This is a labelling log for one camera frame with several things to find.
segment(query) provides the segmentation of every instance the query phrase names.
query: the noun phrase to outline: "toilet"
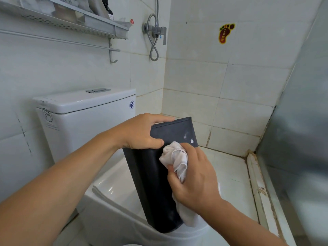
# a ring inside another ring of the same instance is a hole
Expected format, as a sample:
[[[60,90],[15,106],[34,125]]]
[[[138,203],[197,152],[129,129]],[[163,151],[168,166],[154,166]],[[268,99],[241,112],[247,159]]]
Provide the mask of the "toilet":
[[[135,89],[96,88],[34,98],[52,157],[58,162],[94,136],[135,116]],[[196,246],[209,226],[181,225],[162,234],[148,223],[123,150],[101,169],[76,207],[93,246]]]

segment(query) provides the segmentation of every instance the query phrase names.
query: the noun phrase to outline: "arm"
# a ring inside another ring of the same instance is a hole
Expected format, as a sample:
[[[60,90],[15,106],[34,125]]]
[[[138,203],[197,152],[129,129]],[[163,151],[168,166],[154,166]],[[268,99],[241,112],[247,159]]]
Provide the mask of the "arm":
[[[201,149],[187,143],[181,145],[188,154],[185,182],[180,183],[172,166],[168,169],[168,181],[180,203],[198,213],[231,246],[286,246],[280,238],[221,198],[214,168]]]
[[[100,133],[0,204],[0,245],[49,245],[107,160],[119,149],[160,148],[151,126],[172,121],[142,114]]]

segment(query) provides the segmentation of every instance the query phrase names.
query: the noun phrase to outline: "hand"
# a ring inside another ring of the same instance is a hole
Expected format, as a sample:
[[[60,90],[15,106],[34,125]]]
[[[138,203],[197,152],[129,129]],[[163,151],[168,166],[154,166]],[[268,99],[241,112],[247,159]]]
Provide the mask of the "hand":
[[[115,126],[106,133],[114,136],[118,148],[159,149],[164,145],[164,141],[152,138],[150,129],[155,123],[171,121],[174,121],[174,117],[145,113]]]
[[[173,166],[168,167],[168,181],[175,198],[184,206],[204,214],[222,200],[217,186],[216,173],[205,153],[188,143],[181,143],[188,155],[188,168],[183,184],[179,181]]]

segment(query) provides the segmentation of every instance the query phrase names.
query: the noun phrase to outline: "white tile floor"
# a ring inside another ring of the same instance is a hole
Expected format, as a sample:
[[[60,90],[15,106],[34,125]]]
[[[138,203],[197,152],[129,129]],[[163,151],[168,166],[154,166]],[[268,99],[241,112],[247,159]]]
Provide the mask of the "white tile floor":
[[[248,217],[258,221],[256,207],[244,159],[203,148],[213,164],[221,186],[222,197]],[[54,246],[88,246],[82,223],[77,217],[59,235]],[[215,230],[210,229],[199,246],[225,246],[228,243]]]

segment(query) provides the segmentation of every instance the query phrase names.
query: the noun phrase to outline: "shower mixer valve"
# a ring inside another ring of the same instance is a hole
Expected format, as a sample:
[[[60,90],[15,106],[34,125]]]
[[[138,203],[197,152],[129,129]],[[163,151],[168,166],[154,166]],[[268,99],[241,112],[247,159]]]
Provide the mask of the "shower mixer valve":
[[[152,36],[154,39],[157,37],[163,35],[163,45],[166,45],[166,27],[158,27],[158,26],[152,26],[148,25],[148,31],[152,33]],[[147,24],[143,25],[143,32],[146,34],[147,33]]]

